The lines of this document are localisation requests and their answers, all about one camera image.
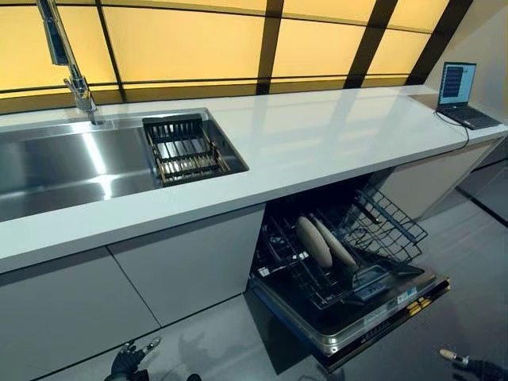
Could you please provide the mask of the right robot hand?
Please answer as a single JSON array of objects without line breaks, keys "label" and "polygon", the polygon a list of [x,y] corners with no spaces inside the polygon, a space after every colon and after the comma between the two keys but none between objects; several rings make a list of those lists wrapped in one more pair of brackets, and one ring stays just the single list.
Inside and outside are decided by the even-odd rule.
[{"label": "right robot hand", "polygon": [[452,363],[455,368],[470,372],[478,377],[507,377],[507,370],[486,360],[473,360],[470,356],[461,356],[449,349],[440,348],[442,358]]}]

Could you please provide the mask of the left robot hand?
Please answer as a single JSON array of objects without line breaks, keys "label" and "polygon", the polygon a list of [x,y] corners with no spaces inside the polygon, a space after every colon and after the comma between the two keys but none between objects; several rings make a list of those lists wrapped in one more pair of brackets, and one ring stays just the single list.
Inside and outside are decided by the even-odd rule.
[{"label": "left robot hand", "polygon": [[139,366],[142,360],[160,345],[161,341],[161,337],[154,337],[147,345],[140,348],[135,345],[135,340],[123,344],[114,358],[106,380],[149,380],[148,372],[140,371]]}]

